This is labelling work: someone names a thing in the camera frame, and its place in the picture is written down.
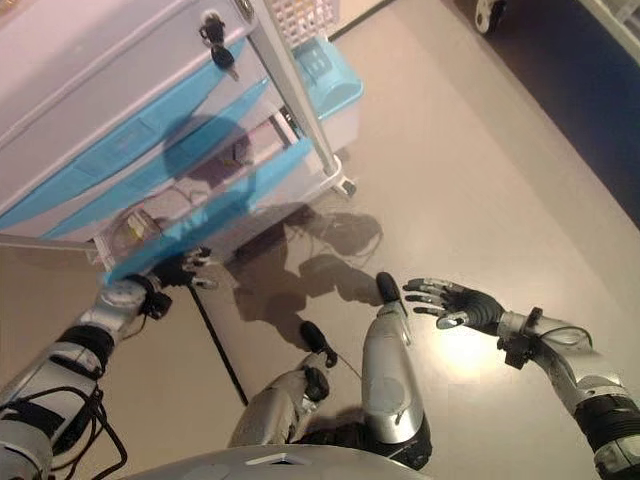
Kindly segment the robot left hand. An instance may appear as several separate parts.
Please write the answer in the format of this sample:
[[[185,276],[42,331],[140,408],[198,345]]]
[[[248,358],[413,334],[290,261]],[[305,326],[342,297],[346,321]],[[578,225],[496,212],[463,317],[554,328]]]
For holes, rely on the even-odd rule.
[[[150,275],[162,288],[192,286],[213,289],[216,282],[200,274],[203,268],[212,264],[211,249],[199,246],[164,259],[151,269]]]

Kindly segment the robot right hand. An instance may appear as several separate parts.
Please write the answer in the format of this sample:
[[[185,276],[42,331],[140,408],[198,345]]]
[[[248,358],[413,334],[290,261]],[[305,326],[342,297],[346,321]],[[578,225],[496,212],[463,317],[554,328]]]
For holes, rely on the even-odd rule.
[[[505,309],[486,293],[435,278],[411,279],[402,289],[405,300],[414,304],[413,312],[434,317],[439,330],[464,326],[498,336]]]

